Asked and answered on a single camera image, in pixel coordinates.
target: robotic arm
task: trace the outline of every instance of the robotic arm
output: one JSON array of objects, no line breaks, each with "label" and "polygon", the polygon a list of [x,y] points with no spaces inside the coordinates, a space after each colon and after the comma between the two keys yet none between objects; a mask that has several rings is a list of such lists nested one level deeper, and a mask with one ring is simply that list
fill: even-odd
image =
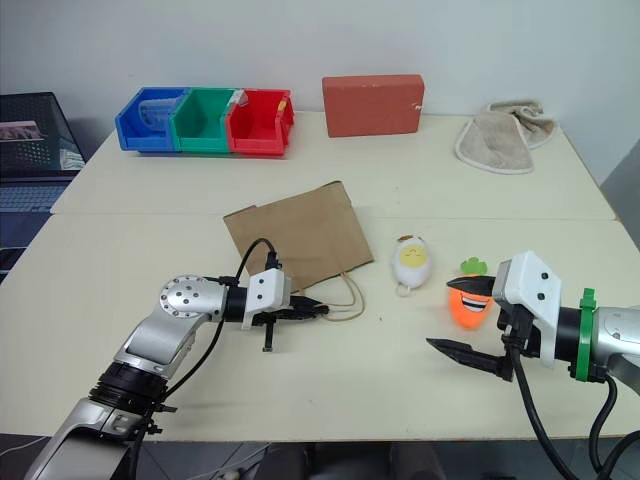
[{"label": "robotic arm", "polygon": [[617,395],[611,376],[640,395],[640,310],[596,306],[595,292],[585,289],[580,308],[560,306],[562,283],[533,252],[502,262],[496,277],[461,277],[450,287],[493,296],[500,306],[498,328],[504,331],[504,356],[476,352],[464,343],[446,339],[427,341],[463,365],[493,373],[511,381],[515,371],[525,409],[545,453],[564,478],[577,480],[555,450],[538,417],[520,356],[539,357],[553,367],[555,360],[569,362],[571,377],[582,382],[605,381],[609,398],[589,436],[589,454],[598,479],[608,479],[624,449],[640,439],[632,432],[600,463],[597,440]]},{"label": "robotic arm", "polygon": [[196,330],[203,323],[219,322],[212,346],[223,322],[242,322],[243,329],[266,325],[263,351],[271,351],[273,325],[278,318],[327,313],[328,308],[320,302],[291,296],[291,281],[279,269],[275,252],[271,255],[267,270],[251,276],[248,288],[239,287],[237,277],[208,279],[196,275],[182,275],[164,285],[151,314],[118,350],[89,396],[78,401],[25,478],[121,478],[128,466],[126,460],[134,464],[137,460],[135,455],[127,458],[128,443],[138,438],[141,442],[145,433],[161,432],[151,420],[155,412],[176,410],[164,405],[177,388],[167,390],[167,382],[191,349]]}]

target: white table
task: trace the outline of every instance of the white table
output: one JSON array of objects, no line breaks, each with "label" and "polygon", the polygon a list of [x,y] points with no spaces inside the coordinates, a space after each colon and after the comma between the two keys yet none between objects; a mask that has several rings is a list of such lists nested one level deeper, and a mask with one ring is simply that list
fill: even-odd
[{"label": "white table", "polygon": [[[159,440],[359,440],[531,438],[518,388],[457,365],[425,343],[452,338],[499,354],[497,309],[477,331],[448,315],[444,283],[466,257],[499,261],[534,249],[564,279],[563,303],[583,287],[603,305],[639,302],[640,254],[606,220],[380,219],[357,209],[376,262],[353,278],[366,313],[335,324],[279,322],[275,352],[264,331],[226,325],[212,357],[159,414]],[[389,258],[394,239],[421,234],[432,278],[399,298]],[[87,395],[132,328],[175,274],[232,274],[239,256],[214,215],[56,215],[0,286],[0,431],[51,434]],[[332,279],[308,290],[347,297]],[[209,342],[202,328],[188,368]],[[538,410],[554,437],[586,436],[606,387],[578,383],[566,364],[525,360]],[[620,386],[603,433],[640,427],[638,396]]]},{"label": "white table", "polygon": [[415,134],[328,138],[323,113],[296,113],[284,159],[122,152],[113,133],[54,213],[224,215],[342,180],[378,217],[613,219],[562,132],[532,152],[535,171],[496,175],[459,161],[468,117],[423,116]]}]

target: blue storage bin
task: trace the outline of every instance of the blue storage bin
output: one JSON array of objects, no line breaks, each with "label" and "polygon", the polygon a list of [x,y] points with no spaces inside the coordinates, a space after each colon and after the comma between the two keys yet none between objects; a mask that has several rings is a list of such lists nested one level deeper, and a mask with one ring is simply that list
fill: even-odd
[{"label": "blue storage bin", "polygon": [[174,108],[167,109],[167,121],[153,121],[153,130],[143,122],[140,112],[140,103],[145,100],[171,99],[184,96],[189,92],[189,88],[166,88],[166,87],[145,87],[141,88],[135,97],[116,117],[116,130],[118,140],[122,150],[137,150],[139,152],[174,152],[176,147],[173,143],[171,131],[169,130],[168,116],[180,104],[176,102]]}]

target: red storage bin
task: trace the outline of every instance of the red storage bin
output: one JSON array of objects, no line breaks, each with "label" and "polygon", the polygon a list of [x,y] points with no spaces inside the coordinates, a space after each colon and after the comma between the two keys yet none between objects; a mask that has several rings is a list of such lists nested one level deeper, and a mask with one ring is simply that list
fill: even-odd
[{"label": "red storage bin", "polygon": [[229,110],[226,126],[232,152],[282,155],[293,126],[291,91],[245,89]]}]

